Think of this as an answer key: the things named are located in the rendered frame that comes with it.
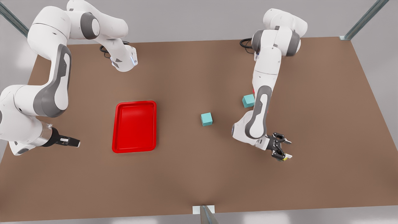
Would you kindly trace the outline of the red plastic tray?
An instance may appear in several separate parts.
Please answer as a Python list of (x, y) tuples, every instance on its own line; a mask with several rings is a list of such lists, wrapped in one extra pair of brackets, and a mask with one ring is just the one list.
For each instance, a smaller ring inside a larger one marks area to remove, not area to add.
[(153, 100), (122, 102), (116, 106), (112, 150), (147, 152), (156, 147), (157, 104)]

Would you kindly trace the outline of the silver frame post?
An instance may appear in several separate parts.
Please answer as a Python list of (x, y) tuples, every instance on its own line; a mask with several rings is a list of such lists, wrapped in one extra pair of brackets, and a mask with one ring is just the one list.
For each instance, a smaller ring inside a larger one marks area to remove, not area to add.
[(219, 224), (214, 216), (214, 205), (193, 206), (192, 210), (193, 214), (200, 214), (201, 224)]
[(3, 3), (0, 2), (0, 15), (2, 15), (16, 30), (25, 37), (28, 36), (29, 29), (22, 23)]
[(351, 41), (361, 29), (389, 2), (390, 0), (377, 0), (367, 12), (354, 24), (347, 34), (339, 36), (342, 41)]

